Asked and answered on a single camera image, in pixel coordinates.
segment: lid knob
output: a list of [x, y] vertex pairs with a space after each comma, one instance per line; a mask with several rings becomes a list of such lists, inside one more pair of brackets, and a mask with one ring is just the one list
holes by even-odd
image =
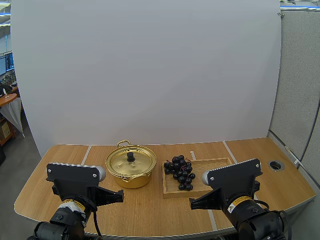
[[134, 157], [134, 153], [132, 151], [128, 152], [126, 154], [126, 156], [127, 156], [127, 161], [130, 162], [130, 163], [132, 163], [132, 162], [134, 162], [136, 160], [135, 157]]

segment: bunch of grapes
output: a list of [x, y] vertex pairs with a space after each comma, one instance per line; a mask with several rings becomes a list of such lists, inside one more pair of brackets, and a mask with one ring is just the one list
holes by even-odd
[[185, 156], [174, 156], [172, 161], [167, 160], [164, 163], [164, 173], [173, 174], [173, 178], [180, 183], [179, 190], [190, 191], [194, 188], [191, 183], [196, 175], [192, 173], [192, 163]]

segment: ceiling light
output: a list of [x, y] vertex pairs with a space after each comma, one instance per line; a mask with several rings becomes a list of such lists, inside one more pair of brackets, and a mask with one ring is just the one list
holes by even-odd
[[11, 2], [7, 1], [0, 1], [0, 7], [9, 7]]
[[11, 26], [11, 23], [0, 23], [0, 27], [6, 27], [6, 26]]

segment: floor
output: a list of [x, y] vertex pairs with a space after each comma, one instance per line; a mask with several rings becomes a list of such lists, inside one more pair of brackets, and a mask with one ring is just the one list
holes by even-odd
[[16, 130], [16, 139], [10, 139], [2, 147], [6, 159], [0, 166], [0, 240], [27, 239], [37, 225], [14, 210], [20, 191], [41, 160], [23, 111], [21, 123], [25, 138]]

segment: cable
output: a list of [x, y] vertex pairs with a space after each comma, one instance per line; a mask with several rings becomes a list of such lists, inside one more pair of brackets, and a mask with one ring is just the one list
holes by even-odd
[[291, 239], [292, 239], [292, 228], [291, 228], [291, 223], [290, 223], [290, 221], [289, 221], [289, 216], [288, 216], [288, 214], [287, 214], [285, 211], [283, 211], [283, 210], [279, 211], [279, 213], [283, 213], [283, 215], [284, 215], [284, 217], [285, 217], [286, 223], [287, 223], [287, 225], [288, 225], [288, 239], [287, 239], [287, 240], [291, 240]]
[[284, 217], [285, 217], [285, 220], [286, 220], [286, 223], [287, 223], [287, 227], [288, 227], [288, 238], [287, 238], [287, 240], [292, 240], [292, 226], [291, 226], [291, 223], [289, 221], [288, 214], [283, 210], [281, 210], [281, 211], [273, 210], [271, 212], [276, 213], [275, 223], [276, 223], [276, 226], [277, 226], [277, 236], [279, 236], [279, 234], [280, 234], [280, 220], [282, 221], [282, 232], [285, 231], [284, 220], [281, 217], [281, 213], [282, 213], [284, 215]]
[[98, 207], [96, 206], [96, 204], [93, 201], [91, 201], [89, 198], [87, 198], [86, 196], [83, 196], [83, 195], [76, 195], [73, 198], [73, 200], [75, 200], [75, 199], [81, 199], [82, 201], [84, 201], [85, 203], [87, 203], [91, 206], [91, 212], [93, 212], [93, 221], [94, 221], [95, 230], [96, 230], [98, 236], [102, 237], [101, 232], [99, 230], [98, 221], [97, 221]]
[[98, 227], [97, 212], [96, 212], [96, 211], [93, 212], [93, 221], [94, 221], [94, 226], [95, 226], [96, 232], [98, 233], [98, 235], [99, 235], [100, 237], [102, 237], [102, 236], [101, 236], [101, 232], [100, 232], [99, 227]]
[[317, 180], [311, 175], [311, 173], [306, 169], [306, 167], [301, 163], [301, 161], [297, 158], [297, 156], [288, 148], [288, 146], [273, 132], [269, 129], [269, 132], [272, 133], [272, 135], [284, 146], [285, 150], [287, 150], [290, 155], [295, 159], [296, 163], [299, 164], [303, 168], [303, 170], [306, 172], [306, 174], [311, 178], [311, 180], [314, 182], [316, 187], [320, 190], [320, 184], [317, 182]]
[[262, 204], [264, 206], [266, 206], [266, 209], [269, 210], [269, 205], [268, 203], [264, 202], [264, 201], [261, 201], [261, 200], [256, 200], [254, 199], [254, 201], [257, 203], [257, 204]]
[[309, 137], [308, 137], [308, 141], [306, 142], [306, 145], [305, 145], [305, 148], [303, 150], [303, 153], [302, 153], [302, 156], [301, 156], [301, 161], [304, 159], [304, 156], [305, 156], [305, 153], [307, 151], [307, 148], [308, 148], [308, 145], [309, 145], [309, 142], [310, 142], [310, 139], [311, 139], [311, 136], [312, 136], [312, 133], [314, 132], [314, 129], [315, 129], [315, 125], [316, 125], [316, 121], [317, 121], [317, 118], [318, 118], [318, 114], [319, 114], [319, 109], [320, 109], [320, 98], [319, 98], [319, 102], [318, 102], [318, 107], [316, 109], [316, 115], [315, 115], [315, 118], [313, 120], [313, 124], [312, 124], [312, 128], [311, 128], [311, 131], [310, 131], [310, 134], [309, 134]]

